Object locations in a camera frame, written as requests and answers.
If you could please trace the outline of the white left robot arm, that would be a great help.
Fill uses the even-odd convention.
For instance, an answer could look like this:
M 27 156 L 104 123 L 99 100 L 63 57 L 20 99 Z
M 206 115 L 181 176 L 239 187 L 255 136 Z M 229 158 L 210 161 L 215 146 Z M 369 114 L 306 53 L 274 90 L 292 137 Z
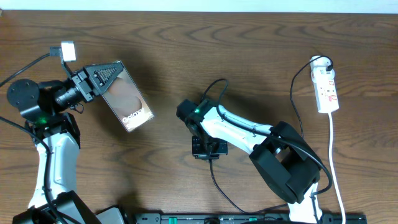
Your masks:
M 68 110 L 105 94 L 118 75 L 122 62 L 88 65 L 66 70 L 65 81 L 36 83 L 20 79 L 10 85 L 7 100 L 17 108 L 25 124 L 12 126 L 27 133 L 39 153 L 34 195 L 28 209 L 13 223 L 126 223 L 119 207 L 93 213 L 76 193 L 76 162 L 80 153 L 80 130 Z

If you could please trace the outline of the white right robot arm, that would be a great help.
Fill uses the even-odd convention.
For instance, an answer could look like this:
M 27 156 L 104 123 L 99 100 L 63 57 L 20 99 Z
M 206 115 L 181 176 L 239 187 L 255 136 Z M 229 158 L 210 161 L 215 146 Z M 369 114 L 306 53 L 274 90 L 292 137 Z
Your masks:
M 322 211 L 317 202 L 320 158 L 289 124 L 256 124 L 236 116 L 210 100 L 199 105 L 184 100 L 177 118 L 192 133 L 192 155 L 212 162 L 228 153 L 232 144 L 248 153 L 268 187 L 287 202 L 293 222 L 318 223 Z

